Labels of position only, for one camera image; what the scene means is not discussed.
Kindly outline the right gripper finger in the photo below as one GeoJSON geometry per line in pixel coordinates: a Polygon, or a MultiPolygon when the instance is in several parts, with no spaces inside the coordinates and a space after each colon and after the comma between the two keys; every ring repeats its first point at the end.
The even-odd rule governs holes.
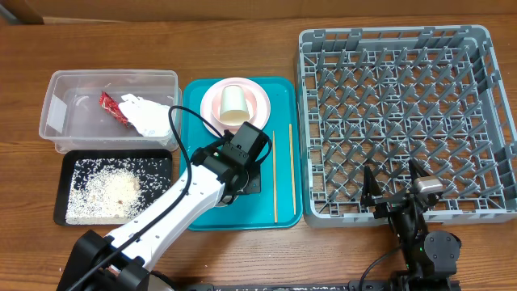
{"type": "Polygon", "coordinates": [[[418,178],[430,176],[430,174],[424,170],[424,168],[417,162],[416,159],[412,158],[409,162],[410,177],[412,180],[418,178]]]}
{"type": "Polygon", "coordinates": [[[373,198],[382,196],[382,191],[379,184],[376,181],[374,174],[369,166],[364,167],[364,185],[363,185],[363,198],[373,198]]]}

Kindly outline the rice leftovers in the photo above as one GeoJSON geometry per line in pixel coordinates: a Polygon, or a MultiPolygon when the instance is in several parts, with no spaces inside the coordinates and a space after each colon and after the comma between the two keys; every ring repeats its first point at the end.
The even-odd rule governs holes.
{"type": "Polygon", "coordinates": [[[65,224],[124,224],[170,187],[171,172],[168,158],[79,159],[68,186],[65,224]]]}

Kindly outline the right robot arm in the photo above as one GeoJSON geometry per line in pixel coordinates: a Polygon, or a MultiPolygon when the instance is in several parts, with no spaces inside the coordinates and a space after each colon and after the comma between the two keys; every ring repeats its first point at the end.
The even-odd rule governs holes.
{"type": "Polygon", "coordinates": [[[373,207],[374,218],[388,220],[399,246],[371,263],[359,279],[358,290],[459,290],[450,280],[456,274],[461,240],[442,230],[430,231],[423,214],[434,207],[443,195],[443,185],[414,159],[409,161],[411,186],[391,197],[382,196],[370,167],[364,168],[364,186],[360,204],[373,207]],[[394,272],[390,279],[376,286],[367,275],[380,262],[400,251],[406,270],[394,272]]]}

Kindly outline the red snack wrapper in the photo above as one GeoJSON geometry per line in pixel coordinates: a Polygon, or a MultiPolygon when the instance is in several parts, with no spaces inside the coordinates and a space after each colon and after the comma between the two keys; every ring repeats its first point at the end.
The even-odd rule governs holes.
{"type": "Polygon", "coordinates": [[[121,124],[126,127],[129,126],[128,119],[120,110],[119,104],[105,91],[103,91],[100,95],[99,105],[121,124]]]}

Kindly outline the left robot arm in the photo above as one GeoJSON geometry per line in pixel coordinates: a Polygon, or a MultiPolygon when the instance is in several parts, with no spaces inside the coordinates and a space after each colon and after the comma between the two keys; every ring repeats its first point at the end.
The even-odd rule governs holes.
{"type": "Polygon", "coordinates": [[[250,183],[267,141],[224,140],[197,149],[177,182],[139,216],[102,237],[75,243],[60,290],[146,290],[164,252],[199,216],[250,183]]]}

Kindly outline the white napkin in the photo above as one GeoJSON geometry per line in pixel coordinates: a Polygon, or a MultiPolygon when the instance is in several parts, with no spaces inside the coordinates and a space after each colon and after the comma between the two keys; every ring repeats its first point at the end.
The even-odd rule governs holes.
{"type": "Polygon", "coordinates": [[[171,134],[170,106],[156,103],[133,94],[121,96],[119,109],[137,132],[144,137],[166,137],[171,134]]]}

